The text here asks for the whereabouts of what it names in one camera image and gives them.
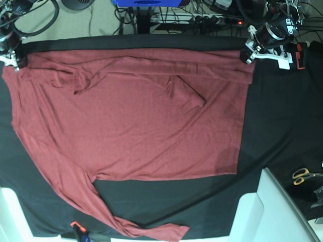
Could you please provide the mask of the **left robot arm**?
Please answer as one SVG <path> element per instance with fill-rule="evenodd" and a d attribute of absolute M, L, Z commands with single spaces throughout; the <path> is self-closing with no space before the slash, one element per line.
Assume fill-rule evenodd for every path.
<path fill-rule="evenodd" d="M 303 19 L 299 14 L 298 1 L 267 1 L 266 13 L 259 21 L 251 20 L 244 12 L 241 1 L 237 1 L 238 9 L 249 22 L 247 31 L 249 38 L 240 51 L 240 60 L 251 64 L 255 59 L 271 59 L 278 67 L 289 70 L 293 63 L 292 53 L 286 46 L 296 40 L 294 34 Z"/>

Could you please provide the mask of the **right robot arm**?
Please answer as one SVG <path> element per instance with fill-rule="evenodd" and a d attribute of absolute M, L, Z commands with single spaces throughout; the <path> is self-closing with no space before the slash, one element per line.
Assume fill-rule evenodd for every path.
<path fill-rule="evenodd" d="M 31 33 L 20 31 L 16 27 L 15 22 L 19 18 L 38 10 L 47 1 L 33 8 L 33 5 L 36 3 L 38 1 L 1 1 L 1 62 L 6 67 L 12 66 L 15 72 L 28 65 L 27 56 L 22 47 L 22 40 L 43 33 L 54 24 L 59 16 L 60 8 L 58 2 L 51 1 L 54 7 L 54 14 L 52 19 L 43 28 Z"/>

